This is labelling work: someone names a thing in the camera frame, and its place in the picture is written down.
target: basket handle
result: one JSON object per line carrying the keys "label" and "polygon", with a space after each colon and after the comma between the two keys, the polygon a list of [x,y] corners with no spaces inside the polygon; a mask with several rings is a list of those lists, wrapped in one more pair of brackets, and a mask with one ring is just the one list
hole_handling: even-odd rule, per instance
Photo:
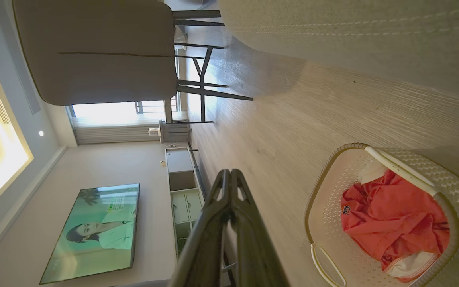
{"label": "basket handle", "polygon": [[325,249],[323,249],[321,246],[316,246],[318,248],[320,248],[320,250],[322,251],[322,253],[325,255],[325,257],[330,261],[330,263],[332,264],[332,267],[337,271],[337,274],[340,276],[340,278],[343,280],[343,285],[338,285],[337,283],[335,283],[331,278],[330,276],[325,272],[325,270],[321,267],[317,257],[316,257],[316,254],[315,254],[315,243],[312,243],[311,244],[311,258],[313,258],[313,263],[315,264],[316,266],[316,269],[318,269],[318,272],[320,273],[320,275],[322,275],[322,277],[327,281],[327,283],[329,283],[332,287],[344,287],[346,286],[346,280],[345,278],[343,277],[343,275],[341,274],[341,272],[339,271],[339,269],[337,268],[337,266],[334,264],[334,261],[332,261],[332,259],[330,258],[330,256],[328,256],[328,254],[326,253]]}
{"label": "basket handle", "polygon": [[431,180],[420,174],[418,171],[412,169],[398,158],[370,146],[366,147],[364,150],[373,156],[373,158],[378,160],[382,165],[385,165],[388,169],[394,171],[394,173],[402,178],[405,178],[416,187],[426,191],[431,196],[435,196],[435,194],[439,192],[434,188],[435,184],[433,184]]}

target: cabinet door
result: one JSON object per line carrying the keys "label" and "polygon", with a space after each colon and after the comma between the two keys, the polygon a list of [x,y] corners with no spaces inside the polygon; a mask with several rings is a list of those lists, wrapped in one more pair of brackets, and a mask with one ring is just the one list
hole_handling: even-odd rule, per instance
{"label": "cabinet door", "polygon": [[185,194],[172,195],[171,201],[173,202],[173,214],[175,215],[175,223],[189,221],[189,211],[187,209]]}
{"label": "cabinet door", "polygon": [[180,171],[191,171],[191,157],[187,149],[168,149],[166,153],[167,171],[177,173]]}
{"label": "cabinet door", "polygon": [[199,200],[199,192],[187,193],[186,196],[191,220],[197,220],[202,209],[201,200]]}

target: woman's black hair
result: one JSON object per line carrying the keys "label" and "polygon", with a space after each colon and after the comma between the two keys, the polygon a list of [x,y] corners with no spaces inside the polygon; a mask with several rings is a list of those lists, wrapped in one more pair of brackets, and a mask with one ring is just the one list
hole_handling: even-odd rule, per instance
{"label": "woman's black hair", "polygon": [[[74,226],[71,230],[69,230],[69,232],[66,235],[66,238],[67,238],[68,241],[73,241],[73,242],[77,242],[77,243],[86,242],[86,240],[84,240],[84,236],[80,235],[77,232],[77,227],[81,226],[82,224]],[[90,237],[87,240],[97,240],[98,241],[98,233],[91,234]]]}

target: red clothing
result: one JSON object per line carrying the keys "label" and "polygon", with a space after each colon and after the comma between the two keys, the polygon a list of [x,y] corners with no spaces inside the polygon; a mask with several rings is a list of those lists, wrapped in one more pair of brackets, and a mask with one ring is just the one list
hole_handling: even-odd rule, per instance
{"label": "red clothing", "polygon": [[389,169],[345,191],[341,211],[343,230],[382,270],[419,251],[441,254],[449,243],[447,218],[437,202]]}

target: television screen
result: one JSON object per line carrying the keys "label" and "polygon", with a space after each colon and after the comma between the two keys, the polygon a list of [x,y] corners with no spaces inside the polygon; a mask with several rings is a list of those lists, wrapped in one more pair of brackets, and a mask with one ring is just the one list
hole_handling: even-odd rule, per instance
{"label": "television screen", "polygon": [[132,267],[138,202],[139,184],[82,189],[40,284]]}

